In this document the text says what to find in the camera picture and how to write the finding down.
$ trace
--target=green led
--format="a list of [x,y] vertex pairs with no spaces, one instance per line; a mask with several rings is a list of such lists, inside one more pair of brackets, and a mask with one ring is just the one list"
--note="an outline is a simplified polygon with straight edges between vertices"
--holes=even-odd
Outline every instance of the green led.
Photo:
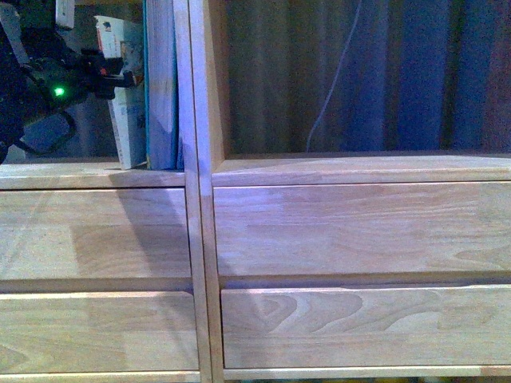
[[62,97],[65,94],[65,89],[64,88],[60,88],[60,87],[59,88],[55,88],[53,90],[53,92],[55,93],[56,97]]

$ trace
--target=drawer front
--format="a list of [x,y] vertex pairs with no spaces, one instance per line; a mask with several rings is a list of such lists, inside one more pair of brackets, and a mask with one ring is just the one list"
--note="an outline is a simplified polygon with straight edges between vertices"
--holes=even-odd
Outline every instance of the drawer front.
[[223,276],[508,272],[511,183],[216,188]]
[[0,279],[188,278],[184,189],[0,191]]
[[0,373],[198,369],[187,293],[0,296]]
[[226,290],[229,369],[511,364],[511,286]]

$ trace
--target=white cable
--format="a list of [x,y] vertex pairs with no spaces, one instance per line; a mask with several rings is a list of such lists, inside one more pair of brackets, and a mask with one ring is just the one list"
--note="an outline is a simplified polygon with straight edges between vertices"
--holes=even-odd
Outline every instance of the white cable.
[[323,115],[325,114],[325,111],[327,110],[328,103],[330,102],[332,94],[334,93],[335,85],[337,84],[337,80],[339,79],[339,74],[341,73],[341,69],[343,68],[344,58],[346,57],[346,53],[347,53],[348,49],[350,48],[351,40],[353,39],[353,34],[355,33],[355,30],[357,29],[358,18],[360,16],[361,9],[362,9],[362,0],[359,0],[358,6],[357,6],[357,12],[355,14],[355,19],[353,21],[353,26],[351,27],[350,35],[348,36],[348,39],[347,39],[346,44],[343,49],[343,53],[341,54],[341,57],[339,59],[339,65],[337,66],[337,70],[335,72],[334,80],[332,81],[330,91],[328,92],[327,98],[325,99],[325,103],[323,104],[323,107],[321,108],[321,112],[319,113],[319,116],[316,119],[316,122],[314,123],[314,125],[312,125],[311,132],[309,132],[309,137],[307,138],[307,146],[305,149],[305,152],[307,152],[307,153],[309,153],[309,151],[311,150],[312,136],[314,135],[315,130],[318,128],[319,123],[323,119]]

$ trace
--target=dark curtain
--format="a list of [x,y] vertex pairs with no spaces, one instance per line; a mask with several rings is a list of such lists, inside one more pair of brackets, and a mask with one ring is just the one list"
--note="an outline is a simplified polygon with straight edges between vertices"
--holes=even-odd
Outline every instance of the dark curtain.
[[[227,4],[234,152],[303,152],[358,0]],[[507,150],[510,28],[509,0],[362,0],[312,151]]]

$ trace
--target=wooden panel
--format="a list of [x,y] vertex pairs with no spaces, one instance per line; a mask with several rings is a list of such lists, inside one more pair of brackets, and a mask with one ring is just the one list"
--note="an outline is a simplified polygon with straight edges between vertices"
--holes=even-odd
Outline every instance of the wooden panel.
[[351,158],[309,156],[308,158],[226,160],[216,169],[213,185],[271,186],[511,180],[509,156],[388,156],[388,153],[386,155]]
[[183,189],[0,192],[0,278],[189,278]]
[[[179,126],[183,132],[184,170],[186,172],[185,192],[197,324],[197,344],[199,349],[200,381],[202,383],[212,383],[211,337],[209,335],[208,296],[204,267],[202,215],[200,211],[199,161],[197,159],[195,105],[193,102],[190,10],[188,8],[188,0],[173,0],[172,5],[176,23],[177,72],[179,73],[177,79],[179,88],[178,115]],[[217,292],[216,302],[217,306],[220,307],[218,295]],[[216,341],[221,342],[220,335]]]
[[0,296],[1,373],[197,369],[193,296]]
[[212,379],[223,381],[212,172],[222,163],[229,150],[225,4],[220,0],[189,0],[188,4]]
[[81,188],[171,188],[184,186],[184,173],[121,170],[118,162],[3,164],[0,190]]
[[229,381],[271,379],[345,379],[364,377],[479,377],[511,374],[511,365],[435,365],[392,367],[330,367],[307,369],[226,369]]
[[511,271],[511,183],[216,188],[220,274]]
[[511,364],[511,286],[225,290],[225,365]]
[[199,371],[131,373],[16,373],[0,375],[1,383],[193,383]]

